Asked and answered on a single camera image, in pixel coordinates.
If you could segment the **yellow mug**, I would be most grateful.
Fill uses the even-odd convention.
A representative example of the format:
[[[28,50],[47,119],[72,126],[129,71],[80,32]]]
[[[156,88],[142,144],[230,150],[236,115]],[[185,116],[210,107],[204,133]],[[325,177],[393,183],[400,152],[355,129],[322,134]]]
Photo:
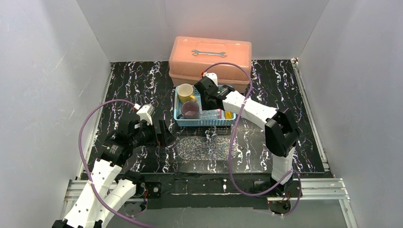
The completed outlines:
[[[182,104],[188,101],[197,102],[197,98],[194,96],[194,88],[192,85],[181,84],[177,86],[176,91]]]

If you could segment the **purple mug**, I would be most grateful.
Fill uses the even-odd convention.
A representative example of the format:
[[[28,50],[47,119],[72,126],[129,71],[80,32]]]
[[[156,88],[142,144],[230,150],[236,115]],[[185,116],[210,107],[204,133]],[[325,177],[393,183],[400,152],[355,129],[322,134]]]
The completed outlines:
[[[181,113],[177,116],[178,119],[200,119],[200,107],[197,102],[188,101],[182,104]]]

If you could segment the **light blue plastic basket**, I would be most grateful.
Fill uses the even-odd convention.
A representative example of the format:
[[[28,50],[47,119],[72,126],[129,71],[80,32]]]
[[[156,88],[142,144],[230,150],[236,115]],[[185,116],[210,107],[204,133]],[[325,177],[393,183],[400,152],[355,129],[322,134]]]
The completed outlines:
[[[175,88],[175,97],[174,97],[174,106],[173,106],[173,117],[174,120],[180,127],[199,127],[199,126],[231,126],[237,117],[235,113],[233,114],[232,119],[225,119],[224,110],[215,109],[215,110],[202,110],[201,104],[201,96],[195,86],[194,88],[194,96],[197,98],[197,104],[200,107],[200,119],[190,120],[190,119],[178,119],[177,116],[181,113],[180,108],[182,106],[181,101],[177,95],[177,91]]]

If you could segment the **clear plastic tray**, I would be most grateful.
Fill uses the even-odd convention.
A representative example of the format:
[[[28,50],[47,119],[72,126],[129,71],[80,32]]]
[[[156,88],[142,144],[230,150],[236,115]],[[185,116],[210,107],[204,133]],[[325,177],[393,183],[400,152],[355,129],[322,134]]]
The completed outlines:
[[[187,136],[179,139],[176,152],[187,161],[227,161],[230,138],[222,136]]]

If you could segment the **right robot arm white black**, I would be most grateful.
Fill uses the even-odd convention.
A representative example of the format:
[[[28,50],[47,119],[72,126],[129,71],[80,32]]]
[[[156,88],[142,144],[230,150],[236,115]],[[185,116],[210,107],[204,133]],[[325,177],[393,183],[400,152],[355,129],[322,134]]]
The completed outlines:
[[[246,196],[258,197],[275,190],[285,192],[292,182],[293,154],[300,131],[290,109],[283,111],[265,106],[250,99],[250,94],[242,95],[228,85],[218,86],[214,80],[204,76],[195,85],[200,93],[203,110],[221,109],[236,114],[236,122],[241,117],[253,122],[264,130],[265,145],[272,153],[271,187],[260,193],[247,193],[239,188],[229,165],[230,179],[235,189]]]

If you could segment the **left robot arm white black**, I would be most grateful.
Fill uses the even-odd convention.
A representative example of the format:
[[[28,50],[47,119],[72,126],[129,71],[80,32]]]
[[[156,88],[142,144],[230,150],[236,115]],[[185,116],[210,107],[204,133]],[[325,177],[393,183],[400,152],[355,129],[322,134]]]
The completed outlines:
[[[108,135],[78,200],[62,220],[53,223],[53,227],[105,228],[124,203],[136,194],[137,185],[144,182],[142,174],[127,171],[117,181],[117,186],[109,190],[134,149],[166,147],[173,141],[174,136],[164,120],[152,124],[145,120],[130,121],[122,130]]]

